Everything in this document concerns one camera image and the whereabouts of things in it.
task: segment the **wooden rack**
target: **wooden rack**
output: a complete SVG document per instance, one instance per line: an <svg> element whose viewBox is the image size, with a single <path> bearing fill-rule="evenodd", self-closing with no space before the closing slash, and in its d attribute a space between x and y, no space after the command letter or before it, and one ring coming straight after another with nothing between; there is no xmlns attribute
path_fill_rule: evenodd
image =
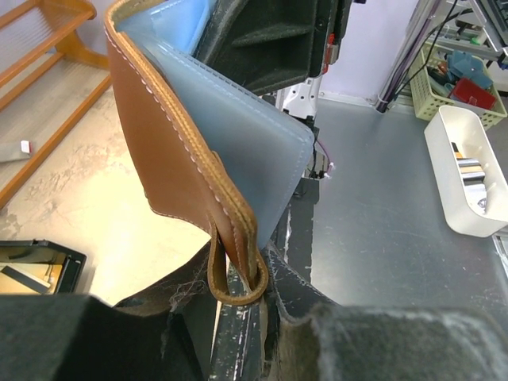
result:
<svg viewBox="0 0 508 381"><path fill-rule="evenodd" d="M30 140L34 150L0 164L0 209L110 85L107 58L76 32L95 16L87 0L0 4L0 142Z"/></svg>

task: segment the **blue object in basket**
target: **blue object in basket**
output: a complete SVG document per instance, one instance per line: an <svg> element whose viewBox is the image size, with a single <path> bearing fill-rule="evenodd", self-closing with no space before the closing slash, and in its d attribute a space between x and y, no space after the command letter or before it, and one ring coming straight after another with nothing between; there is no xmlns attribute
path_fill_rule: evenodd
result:
<svg viewBox="0 0 508 381"><path fill-rule="evenodd" d="M448 73L459 79L467 78L476 86L487 89L492 86L492 79L483 73L482 60L473 57L470 53L455 50L447 56Z"/></svg>
<svg viewBox="0 0 508 381"><path fill-rule="evenodd" d="M129 36L148 35L192 55L198 46L215 0L168 0L117 24Z"/></svg>

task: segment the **gray floor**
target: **gray floor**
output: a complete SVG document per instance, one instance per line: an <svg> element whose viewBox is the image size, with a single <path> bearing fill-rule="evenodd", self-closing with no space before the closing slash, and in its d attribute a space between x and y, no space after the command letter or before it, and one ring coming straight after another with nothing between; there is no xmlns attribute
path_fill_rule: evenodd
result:
<svg viewBox="0 0 508 381"><path fill-rule="evenodd" d="M312 284L345 306L475 307L508 331L501 260L491 238L446 224L426 122L323 101L316 125L336 169L314 209ZM508 146L502 125L489 135Z"/></svg>

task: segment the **white container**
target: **white container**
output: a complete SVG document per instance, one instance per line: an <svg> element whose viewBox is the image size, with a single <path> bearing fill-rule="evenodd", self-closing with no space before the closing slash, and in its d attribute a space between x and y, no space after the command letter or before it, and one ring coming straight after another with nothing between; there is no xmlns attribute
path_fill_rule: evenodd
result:
<svg viewBox="0 0 508 381"><path fill-rule="evenodd" d="M478 116L470 110L442 106L425 128L444 216L450 228L488 237L508 225L508 184ZM460 177L452 142L462 155L477 159L485 172L487 210L471 207Z"/></svg>

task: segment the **yellow green basket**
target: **yellow green basket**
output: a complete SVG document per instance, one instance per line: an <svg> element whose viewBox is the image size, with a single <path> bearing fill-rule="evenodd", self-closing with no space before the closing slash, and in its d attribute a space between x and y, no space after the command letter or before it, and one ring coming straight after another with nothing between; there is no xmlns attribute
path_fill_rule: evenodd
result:
<svg viewBox="0 0 508 381"><path fill-rule="evenodd" d="M425 58L429 54L431 44L425 44L417 55L413 64L410 67L409 76L413 76L416 71L423 66ZM432 55L427 63L428 67L435 67L442 61L442 58L437 57L439 46L435 46ZM488 75L487 67L483 65L483 72ZM483 127L489 129L493 125L497 125L503 118L506 117L506 109L502 104L499 92L492 85L487 89L489 93L495 96L496 102L492 110L484 110L482 115L479 115ZM413 79L411 79L411 93L413 95L414 112L416 117L425 121L430 121L437 113L437 110L444 105L461 106L460 102L455 102L452 99L441 97L433 93L430 87L429 74L427 70L420 71Z"/></svg>

